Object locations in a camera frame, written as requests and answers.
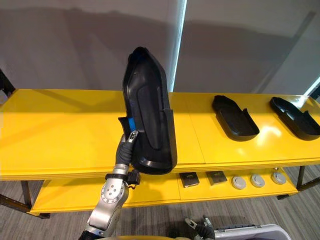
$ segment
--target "yellow shelf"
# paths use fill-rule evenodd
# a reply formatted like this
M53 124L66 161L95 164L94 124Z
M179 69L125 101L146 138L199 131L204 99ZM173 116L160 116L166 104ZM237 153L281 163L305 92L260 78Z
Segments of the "yellow shelf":
M269 107L272 95L225 94L248 108L260 133L229 139L212 110L216 93L172 93L178 164L174 173L258 169L320 163L320 138L294 136ZM309 110L304 96L279 95ZM0 179L49 180L104 177L115 162L126 115L121 91L18 89L0 105Z
M295 194L298 191L286 176L283 185L274 183L271 179L273 169L256 169L241 171L225 171L227 182L210 186L204 172L198 172L199 185L183 188L178 174L170 173L161 176L142 175L141 184L135 190L130 189L129 198L124 207L145 207L163 204L199 202L208 200L252 198L271 195ZM265 186L254 187L249 180L251 174L260 174ZM242 176L246 188L235 189L231 185L233 176ZM72 212L92 210L100 197L100 191L105 180L103 178L75 178L46 180L38 194L30 213Z

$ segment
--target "white bin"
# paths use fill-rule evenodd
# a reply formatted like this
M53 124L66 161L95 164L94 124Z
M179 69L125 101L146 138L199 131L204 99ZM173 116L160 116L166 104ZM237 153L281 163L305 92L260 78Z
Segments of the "white bin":
M214 233L217 240L291 240L288 233L275 224L215 230Z

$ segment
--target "gray round puck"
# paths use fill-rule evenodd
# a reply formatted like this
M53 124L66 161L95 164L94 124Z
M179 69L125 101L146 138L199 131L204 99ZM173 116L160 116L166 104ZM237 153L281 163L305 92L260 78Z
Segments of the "gray round puck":
M257 188L262 188L265 185L265 180L258 174L251 175L250 181Z
M276 184L285 184L287 182L285 175L283 175L281 172L274 172L271 175L272 180L276 183Z
M232 178L232 185L236 189L244 189L246 187L246 181L241 176L234 176Z

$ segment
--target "lower shelf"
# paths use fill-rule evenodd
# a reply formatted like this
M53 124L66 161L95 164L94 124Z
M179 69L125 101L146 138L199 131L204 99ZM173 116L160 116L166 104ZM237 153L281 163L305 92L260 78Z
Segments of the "lower shelf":
M145 207L164 204L190 203L208 200L253 198L272 195L295 194L297 189L283 169L286 183L278 185L271 179L272 168L224 171L227 182L210 185L205 172L197 172L200 183L184 188L178 174L141 175L141 184L135 190L129 189L129 198L125 208ZM265 186L257 188L250 182L252 174L260 174ZM234 176L242 176L246 188L235 189L231 180ZM46 180L34 203L31 214L75 212L92 210L100 197L104 178L67 178Z

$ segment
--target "black plastic tray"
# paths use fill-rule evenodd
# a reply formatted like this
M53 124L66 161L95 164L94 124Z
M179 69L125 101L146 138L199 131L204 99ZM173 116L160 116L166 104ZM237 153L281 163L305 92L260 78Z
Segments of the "black plastic tray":
M284 124L300 139L314 140L320 137L320 126L308 111L301 112L291 102L272 97L270 105Z
M245 108L243 111L237 103L222 95L214 96L212 107L216 118L225 134L235 141L253 139L260 131Z
M166 73L144 47L128 58L123 96L126 117L119 120L124 134L128 138L131 131L139 131L132 166L145 174L169 173L177 165L177 147Z

